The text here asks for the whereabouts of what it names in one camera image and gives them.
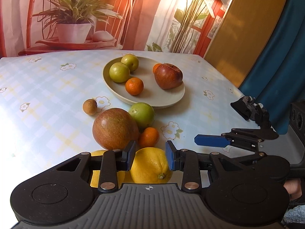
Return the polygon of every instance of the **yellow lemon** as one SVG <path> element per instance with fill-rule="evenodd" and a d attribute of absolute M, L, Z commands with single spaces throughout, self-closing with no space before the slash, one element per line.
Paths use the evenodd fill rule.
<path fill-rule="evenodd" d="M 135 183 L 167 183 L 173 172 L 170 171 L 165 151 L 155 147 L 145 147 L 135 154 L 130 170 Z"/>
<path fill-rule="evenodd" d="M 125 171 L 125 178 L 124 178 L 123 183 L 135 183 L 132 179 L 130 171 Z"/>
<path fill-rule="evenodd" d="M 91 153 L 91 156 L 102 156 L 106 150 L 98 150 Z M 124 178 L 125 178 L 125 171 L 118 171 L 117 173 L 117 182 L 119 187 L 121 186 Z M 100 170 L 94 170 L 90 186 L 93 188 L 97 188 L 99 184 L 99 177 L 100 177 Z"/>

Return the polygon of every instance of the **tablecloth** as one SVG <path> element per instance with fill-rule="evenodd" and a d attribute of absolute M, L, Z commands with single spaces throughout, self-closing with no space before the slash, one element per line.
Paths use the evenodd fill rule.
<path fill-rule="evenodd" d="M 157 147 L 172 140 L 177 149 L 200 153 L 220 151 L 229 157 L 249 154 L 231 146 L 197 146 L 197 134 L 220 135 L 231 128 L 258 128 L 245 121 L 230 103 L 243 94 L 207 61 L 197 55 L 145 51 L 66 51 L 0 60 L 0 141 L 2 147 L 2 228 L 16 223 L 10 193 L 20 182 L 83 151 L 101 147 L 92 136 L 94 116 L 82 104 L 94 98 L 99 110 L 130 105 L 107 89 L 102 79 L 104 65 L 127 53 L 178 66 L 183 72 L 185 95 L 172 107 L 156 110 L 153 127 L 160 133 Z M 170 182 L 180 183 L 174 172 Z M 202 185 L 208 186 L 202 172 Z"/>

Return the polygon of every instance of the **printed backdrop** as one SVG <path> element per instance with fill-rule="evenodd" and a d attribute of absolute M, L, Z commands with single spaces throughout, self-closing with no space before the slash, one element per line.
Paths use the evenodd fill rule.
<path fill-rule="evenodd" d="M 203 56 L 231 0 L 0 0 L 1 56 L 119 49 Z"/>

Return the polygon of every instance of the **crosshair logo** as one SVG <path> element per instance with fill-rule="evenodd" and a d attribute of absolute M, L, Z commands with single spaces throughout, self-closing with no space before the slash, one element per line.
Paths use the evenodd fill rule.
<path fill-rule="evenodd" d="M 152 186 L 146 186 L 145 189 L 148 190 L 148 191 L 151 191 L 151 190 L 154 189 L 154 187 L 152 187 Z"/>

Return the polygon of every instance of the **large brown fruit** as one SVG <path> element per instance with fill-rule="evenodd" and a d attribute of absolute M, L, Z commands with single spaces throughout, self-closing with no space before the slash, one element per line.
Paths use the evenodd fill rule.
<path fill-rule="evenodd" d="M 139 129 L 130 114 L 121 108 L 100 113 L 92 127 L 96 142 L 107 150 L 124 149 L 130 140 L 138 140 Z"/>
<path fill-rule="evenodd" d="M 172 64 L 161 64 L 155 70 L 155 80 L 161 89 L 173 89 L 182 84 L 182 71 Z"/>

